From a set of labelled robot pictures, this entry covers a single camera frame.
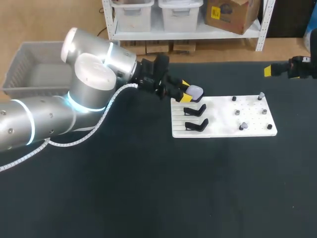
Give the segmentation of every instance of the white board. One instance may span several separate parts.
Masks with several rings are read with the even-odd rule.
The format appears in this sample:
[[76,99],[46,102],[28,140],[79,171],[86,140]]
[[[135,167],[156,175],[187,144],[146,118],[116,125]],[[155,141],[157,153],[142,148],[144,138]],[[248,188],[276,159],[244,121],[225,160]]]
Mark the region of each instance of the white board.
[[[200,117],[186,116],[184,107],[199,110],[206,104],[207,109]],[[211,138],[211,137],[255,137],[275,136],[277,129],[269,110],[266,97],[258,100],[258,95],[226,97],[203,97],[199,103],[178,103],[171,99],[172,134],[175,138]],[[201,124],[205,119],[209,124],[203,132],[186,130],[185,122]],[[247,129],[240,130],[245,122]]]

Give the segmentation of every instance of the white shelf frame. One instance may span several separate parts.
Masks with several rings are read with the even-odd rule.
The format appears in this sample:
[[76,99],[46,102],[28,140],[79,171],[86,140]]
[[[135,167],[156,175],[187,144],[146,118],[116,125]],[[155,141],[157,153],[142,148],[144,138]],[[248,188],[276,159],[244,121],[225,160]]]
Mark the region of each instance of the white shelf frame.
[[111,0],[103,0],[103,7],[106,19],[106,26],[110,40],[120,41],[137,41],[137,40],[189,40],[189,39],[228,39],[228,38],[258,38],[256,51],[262,51],[266,39],[268,26],[272,17],[276,0],[264,0],[263,20],[260,25],[259,20],[255,20],[253,25],[245,32],[244,35],[238,35],[228,31],[224,31],[204,23],[204,19],[200,15],[197,23],[196,32],[175,32],[167,33],[163,29],[162,16],[157,8],[153,7],[152,14],[156,17],[152,21],[151,32],[121,32],[117,27],[118,21],[116,17],[113,19]]

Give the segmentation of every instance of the floor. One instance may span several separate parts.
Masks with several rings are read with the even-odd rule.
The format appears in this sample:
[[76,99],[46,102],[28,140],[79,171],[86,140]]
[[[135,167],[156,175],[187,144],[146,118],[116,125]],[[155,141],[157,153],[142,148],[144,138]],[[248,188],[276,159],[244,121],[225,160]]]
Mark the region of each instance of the floor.
[[[10,62],[24,41],[62,41],[71,27],[97,34],[106,26],[98,11],[101,0],[2,0],[0,8],[0,85]],[[101,37],[107,38],[104,31]],[[171,62],[269,61],[308,55],[302,39],[267,39],[263,52],[252,40],[199,41],[191,56],[171,55]],[[7,97],[0,92],[0,101]]]

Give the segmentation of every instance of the wooden pallet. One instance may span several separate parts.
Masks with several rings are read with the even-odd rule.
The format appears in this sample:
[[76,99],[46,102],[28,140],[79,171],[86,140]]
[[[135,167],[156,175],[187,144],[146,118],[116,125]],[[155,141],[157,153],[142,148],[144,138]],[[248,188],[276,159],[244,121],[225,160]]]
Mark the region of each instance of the wooden pallet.
[[121,45],[126,50],[136,55],[145,55],[145,41],[121,41]]
[[169,52],[168,41],[146,41],[147,54]]
[[195,40],[174,41],[173,52],[178,54],[191,54],[196,50]]

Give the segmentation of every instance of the gray plastic bin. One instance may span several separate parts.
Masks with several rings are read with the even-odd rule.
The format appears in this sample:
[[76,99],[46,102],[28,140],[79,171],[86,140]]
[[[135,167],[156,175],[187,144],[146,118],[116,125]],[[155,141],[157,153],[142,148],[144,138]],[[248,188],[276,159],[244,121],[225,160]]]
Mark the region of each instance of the gray plastic bin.
[[5,75],[2,90],[11,98],[64,95],[71,67],[60,59],[63,42],[23,43]]

